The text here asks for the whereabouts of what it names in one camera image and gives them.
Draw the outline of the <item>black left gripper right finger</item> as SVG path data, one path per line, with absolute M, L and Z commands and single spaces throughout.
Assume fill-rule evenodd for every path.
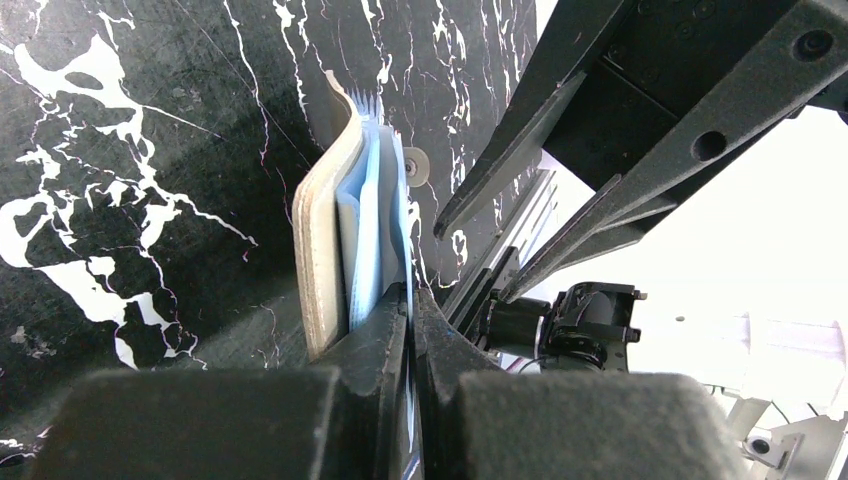
M 725 416 L 676 374 L 496 367 L 414 296 L 427 479 L 744 479 Z

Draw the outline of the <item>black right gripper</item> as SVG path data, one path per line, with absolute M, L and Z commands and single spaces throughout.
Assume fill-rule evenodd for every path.
M 624 370 L 638 292 L 527 292 L 638 243 L 781 121 L 847 111 L 844 1 L 558 1 L 489 143 L 434 222 L 443 240 L 547 153 L 591 198 L 517 272 L 509 249 L 457 299 L 483 351 Z

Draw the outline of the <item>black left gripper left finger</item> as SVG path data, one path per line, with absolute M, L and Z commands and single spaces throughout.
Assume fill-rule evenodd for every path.
M 31 479 L 398 479 L 406 289 L 309 366 L 97 374 L 59 411 Z

